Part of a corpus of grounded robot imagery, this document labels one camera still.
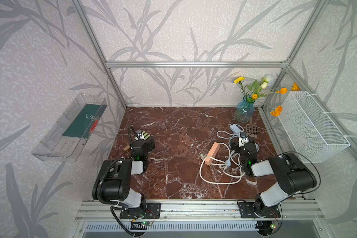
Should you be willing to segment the grey white power strip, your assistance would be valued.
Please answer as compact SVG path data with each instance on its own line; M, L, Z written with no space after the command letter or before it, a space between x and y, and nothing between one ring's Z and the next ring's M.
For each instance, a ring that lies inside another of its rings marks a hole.
M245 132L244 128L237 124L229 124L229 127L235 135L239 135L241 132Z

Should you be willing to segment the pink power strip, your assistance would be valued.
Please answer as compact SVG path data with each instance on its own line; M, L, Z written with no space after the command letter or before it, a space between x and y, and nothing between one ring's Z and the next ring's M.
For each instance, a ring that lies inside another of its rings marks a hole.
M220 143L214 142L209 152L207 153L207 156L204 158L204 163L206 165L210 166L212 164L219 149L220 149Z

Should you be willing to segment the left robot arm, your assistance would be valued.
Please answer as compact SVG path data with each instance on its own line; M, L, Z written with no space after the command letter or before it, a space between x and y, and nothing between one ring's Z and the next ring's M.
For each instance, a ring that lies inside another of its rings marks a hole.
M95 180L92 198L120 211L145 213L145 197L131 188L131 177L147 171L148 153L153 149L154 139L138 139L131 146L132 158L105 160Z

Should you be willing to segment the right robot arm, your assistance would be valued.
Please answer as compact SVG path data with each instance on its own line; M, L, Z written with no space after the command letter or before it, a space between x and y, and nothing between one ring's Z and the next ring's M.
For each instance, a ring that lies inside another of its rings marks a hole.
M281 217L279 205L295 194L310 193L319 188L321 179L317 179L311 170L298 157L297 152L285 152L275 157L258 161L258 147L255 142L246 142L242 146L232 144L239 153L240 168L249 177L274 175L276 182L267 190L259 193L254 202L240 199L237 202L242 218Z

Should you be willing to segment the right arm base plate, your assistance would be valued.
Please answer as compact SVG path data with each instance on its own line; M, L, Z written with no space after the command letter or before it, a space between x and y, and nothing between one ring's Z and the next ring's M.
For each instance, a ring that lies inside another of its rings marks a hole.
M267 207L260 201L247 202L245 200L239 200L237 206L241 218L279 219L282 217L278 205Z

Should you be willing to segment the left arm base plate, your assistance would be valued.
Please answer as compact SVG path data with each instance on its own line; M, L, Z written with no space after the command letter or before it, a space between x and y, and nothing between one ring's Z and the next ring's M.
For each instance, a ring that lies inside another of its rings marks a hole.
M161 203L158 202L147 202L146 204L141 204L138 208L129 208L127 210L121 211L121 219L134 219L137 217L146 219L158 219L161 213Z

